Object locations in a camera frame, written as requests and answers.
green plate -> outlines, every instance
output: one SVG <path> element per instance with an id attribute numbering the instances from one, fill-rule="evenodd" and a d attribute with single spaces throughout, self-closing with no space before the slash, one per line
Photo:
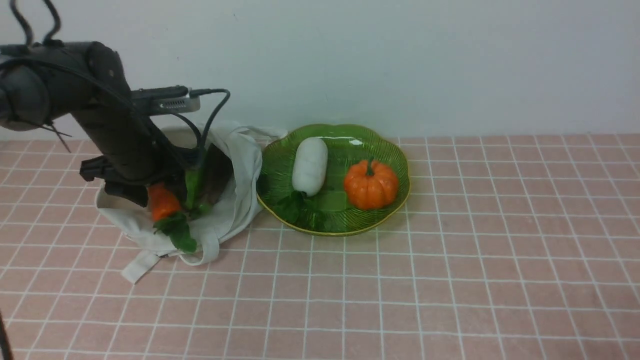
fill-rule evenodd
<path id="1" fill-rule="evenodd" d="M 302 140 L 314 136 L 322 138 L 329 150 L 326 179 L 317 195 L 294 201 L 291 174 L 296 151 Z M 400 186 L 393 204 L 362 211 L 347 201 L 342 182 L 351 165 L 371 157 L 390 165 Z M 320 236 L 351 236 L 380 225 L 402 208 L 410 189 L 409 164 L 398 146 L 364 126 L 325 124 L 303 126 L 269 144 L 262 155 L 257 185 L 258 200 L 277 219 L 295 230 Z"/>

cloth bag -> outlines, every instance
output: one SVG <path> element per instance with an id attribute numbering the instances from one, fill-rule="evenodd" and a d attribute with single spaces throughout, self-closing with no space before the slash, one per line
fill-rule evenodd
<path id="1" fill-rule="evenodd" d="M 195 146 L 195 137 L 188 127 L 167 127 L 162 130 L 177 146 Z M 201 250 L 196 254 L 185 254 L 173 246 L 169 237 L 161 233 L 154 234 L 154 223 L 146 208 L 108 195 L 103 186 L 95 199 L 98 211 L 142 249 L 122 270 L 122 275 L 135 284 L 161 258 L 167 256 L 180 256 L 183 262 L 191 266 L 215 260 L 220 252 L 220 244 L 249 226 L 262 210 L 255 189 L 262 168 L 262 148 L 257 139 L 266 137 L 275 140 L 286 135 L 285 130 L 242 126 L 237 122 L 212 124 L 206 144 L 217 146 L 231 159 L 234 173 L 211 211 L 189 222 L 191 236 Z"/>

white vegetable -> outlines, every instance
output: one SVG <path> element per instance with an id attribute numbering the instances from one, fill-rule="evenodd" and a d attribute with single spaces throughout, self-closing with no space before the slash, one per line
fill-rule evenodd
<path id="1" fill-rule="evenodd" d="M 326 144 L 320 138 L 306 138 L 300 143 L 291 179 L 295 190 L 307 196 L 320 191 L 326 177 L 327 154 Z"/>

orange pumpkin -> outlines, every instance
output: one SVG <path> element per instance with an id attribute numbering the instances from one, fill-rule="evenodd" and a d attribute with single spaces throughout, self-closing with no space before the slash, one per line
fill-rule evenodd
<path id="1" fill-rule="evenodd" d="M 398 177 L 391 167 L 373 159 L 352 165 L 344 178 L 349 202 L 361 210 L 391 205 L 396 199 L 398 185 Z"/>

red vegetable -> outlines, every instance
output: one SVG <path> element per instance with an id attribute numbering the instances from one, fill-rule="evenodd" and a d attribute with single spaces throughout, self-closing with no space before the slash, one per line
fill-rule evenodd
<path id="1" fill-rule="evenodd" d="M 154 222 L 177 213 L 182 209 L 178 198 L 164 187 L 164 183 L 156 183 L 148 188 L 149 209 Z"/>

